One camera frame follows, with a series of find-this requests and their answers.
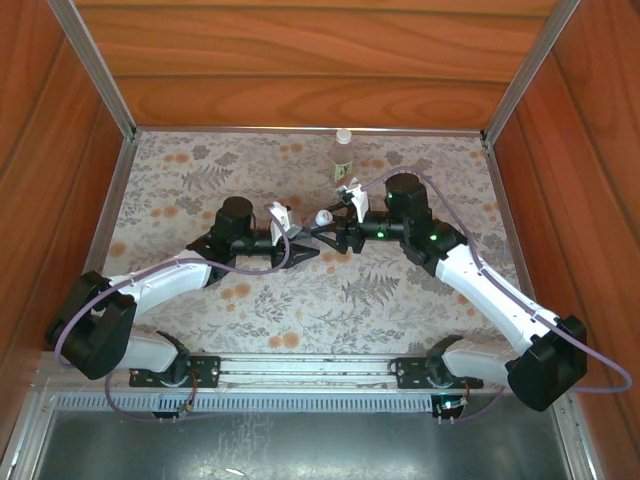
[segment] floral tablecloth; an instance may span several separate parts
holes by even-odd
[[[104,272],[122,274],[176,254],[212,224],[226,197],[291,205],[304,218],[334,203],[326,153],[331,135],[144,132]],[[477,138],[354,135],[363,183],[413,165],[431,175],[475,232],[484,258],[517,284],[504,226]],[[452,222],[430,192],[434,215]],[[370,196],[383,208],[384,187]],[[324,244],[320,256],[275,275],[227,275],[141,316],[191,350],[234,353],[420,353],[452,333],[501,336],[463,296],[412,265],[397,244],[368,242],[360,255]],[[266,259],[238,266],[268,268]]]

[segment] wooden enclosure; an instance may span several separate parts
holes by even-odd
[[[553,0],[77,0],[138,126],[484,130]],[[0,2],[0,445],[123,136],[44,1]],[[640,7],[582,0],[493,145],[540,303],[640,377]],[[620,379],[598,362],[588,385]],[[583,395],[640,476],[640,388]]]

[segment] small white bottle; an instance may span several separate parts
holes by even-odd
[[[351,132],[346,128],[341,128],[336,132],[336,139],[329,149],[332,182],[338,183],[353,173],[353,158]]]

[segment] table surface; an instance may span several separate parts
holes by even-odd
[[[225,198],[279,200],[303,218],[337,200],[329,180],[332,135],[144,132],[104,273],[123,274],[178,253],[212,224]],[[368,183],[398,165],[432,176],[474,232],[483,257],[517,284],[495,192],[478,138],[354,135],[355,174]],[[383,209],[384,188],[371,208]],[[434,216],[452,222],[429,192]],[[462,295],[411,264],[395,243],[360,255],[324,244],[318,257],[272,276],[227,275],[142,315],[189,349],[235,353],[424,353],[449,334],[484,342],[501,335]],[[269,267],[266,259],[238,266]]]

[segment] bottle cap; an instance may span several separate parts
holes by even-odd
[[[336,132],[336,141],[342,145],[347,145],[351,142],[351,132],[346,128],[341,128]]]
[[[333,215],[328,210],[320,210],[316,214],[316,225],[324,227],[329,225],[333,221]]]

